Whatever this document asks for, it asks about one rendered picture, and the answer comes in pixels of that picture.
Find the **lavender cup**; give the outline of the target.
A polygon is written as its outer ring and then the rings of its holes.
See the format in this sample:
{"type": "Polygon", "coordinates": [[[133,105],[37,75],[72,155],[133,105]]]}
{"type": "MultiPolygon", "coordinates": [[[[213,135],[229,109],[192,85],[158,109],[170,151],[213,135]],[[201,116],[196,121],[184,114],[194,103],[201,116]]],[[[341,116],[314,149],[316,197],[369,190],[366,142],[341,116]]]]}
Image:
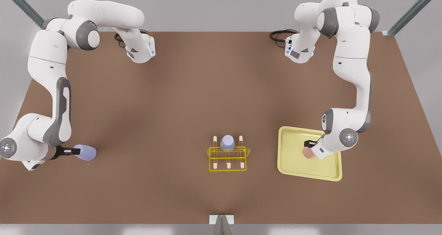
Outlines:
{"type": "Polygon", "coordinates": [[[235,147],[235,140],[231,135],[225,135],[220,141],[220,147],[223,151],[232,151],[235,147]]]}
{"type": "Polygon", "coordinates": [[[88,145],[78,144],[73,148],[79,150],[79,154],[76,156],[84,161],[91,161],[97,155],[96,149],[88,145]]]}

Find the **yellow tray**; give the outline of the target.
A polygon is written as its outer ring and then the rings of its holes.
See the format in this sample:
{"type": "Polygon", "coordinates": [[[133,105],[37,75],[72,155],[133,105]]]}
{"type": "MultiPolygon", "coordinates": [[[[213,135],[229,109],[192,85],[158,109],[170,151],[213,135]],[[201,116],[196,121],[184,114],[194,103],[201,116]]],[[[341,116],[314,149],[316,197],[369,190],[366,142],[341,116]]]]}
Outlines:
{"type": "Polygon", "coordinates": [[[323,134],[322,130],[282,126],[278,131],[278,170],[292,176],[340,181],[343,176],[340,152],[322,160],[303,155],[304,142],[317,141],[323,134]]]}

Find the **silver frame post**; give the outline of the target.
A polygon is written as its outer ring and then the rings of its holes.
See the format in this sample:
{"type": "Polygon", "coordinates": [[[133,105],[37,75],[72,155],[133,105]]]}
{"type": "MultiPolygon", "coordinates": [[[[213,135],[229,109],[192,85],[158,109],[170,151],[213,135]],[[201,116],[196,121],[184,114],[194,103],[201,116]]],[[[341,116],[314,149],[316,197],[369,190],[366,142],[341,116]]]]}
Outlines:
{"type": "Polygon", "coordinates": [[[214,224],[213,235],[233,235],[230,225],[234,224],[234,215],[210,215],[209,224],[214,224]]]}
{"type": "Polygon", "coordinates": [[[431,0],[417,0],[392,27],[386,31],[382,31],[382,35],[386,37],[394,37],[399,33],[423,8],[428,5],[431,0]]]}
{"type": "Polygon", "coordinates": [[[42,16],[26,1],[12,0],[39,28],[43,29],[44,19],[42,16]]]}

